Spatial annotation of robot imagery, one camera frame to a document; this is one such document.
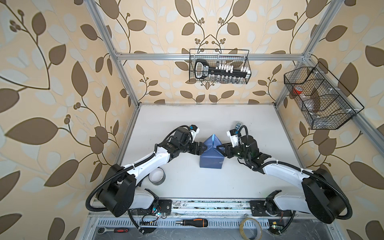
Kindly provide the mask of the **light blue wrapping paper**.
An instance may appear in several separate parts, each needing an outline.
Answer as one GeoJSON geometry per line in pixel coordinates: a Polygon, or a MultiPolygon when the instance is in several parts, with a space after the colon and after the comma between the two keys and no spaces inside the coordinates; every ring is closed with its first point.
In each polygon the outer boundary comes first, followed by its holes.
{"type": "Polygon", "coordinates": [[[204,141],[204,152],[200,155],[200,168],[222,168],[225,157],[218,149],[221,145],[222,142],[215,134],[204,141]]]}

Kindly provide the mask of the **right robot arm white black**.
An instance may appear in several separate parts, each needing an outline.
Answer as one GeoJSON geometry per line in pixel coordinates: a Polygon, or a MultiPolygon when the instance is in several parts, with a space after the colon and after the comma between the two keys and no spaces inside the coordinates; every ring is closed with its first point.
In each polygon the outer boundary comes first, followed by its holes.
{"type": "Polygon", "coordinates": [[[240,164],[253,172],[276,177],[303,191],[301,195],[284,195],[282,191],[269,195],[278,209],[312,214],[326,224],[352,217],[353,209],[348,197],[326,170],[312,171],[279,161],[262,153],[251,136],[240,137],[236,145],[228,143],[217,148],[224,157],[238,158],[240,164]]]}

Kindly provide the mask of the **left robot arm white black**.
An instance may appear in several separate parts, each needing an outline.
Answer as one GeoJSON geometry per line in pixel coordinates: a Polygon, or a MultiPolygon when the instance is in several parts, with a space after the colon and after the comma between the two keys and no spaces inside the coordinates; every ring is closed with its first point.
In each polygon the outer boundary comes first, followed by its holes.
{"type": "Polygon", "coordinates": [[[86,209],[90,212],[109,211],[115,217],[120,217],[131,209],[152,208],[157,195],[148,189],[140,189],[138,183],[181,153],[202,155],[207,147],[195,141],[199,131],[195,125],[180,126],[161,143],[155,144],[153,152],[140,160],[125,166],[111,166],[102,183],[87,197],[86,209]]]}

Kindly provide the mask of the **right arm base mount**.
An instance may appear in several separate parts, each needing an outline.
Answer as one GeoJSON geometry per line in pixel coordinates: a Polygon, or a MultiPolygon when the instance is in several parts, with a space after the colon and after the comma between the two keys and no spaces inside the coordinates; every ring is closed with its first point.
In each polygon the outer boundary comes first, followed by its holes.
{"type": "Polygon", "coordinates": [[[273,201],[252,200],[250,208],[253,217],[291,217],[292,211],[283,211],[273,201]]]}

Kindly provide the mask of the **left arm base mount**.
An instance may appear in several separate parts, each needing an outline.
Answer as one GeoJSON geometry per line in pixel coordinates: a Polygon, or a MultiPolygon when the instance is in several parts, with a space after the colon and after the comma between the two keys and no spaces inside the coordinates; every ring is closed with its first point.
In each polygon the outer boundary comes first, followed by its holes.
{"type": "Polygon", "coordinates": [[[172,211],[172,200],[171,199],[159,199],[155,200],[154,203],[148,209],[134,209],[131,210],[133,215],[144,216],[144,215],[161,215],[167,216],[172,211]]]}

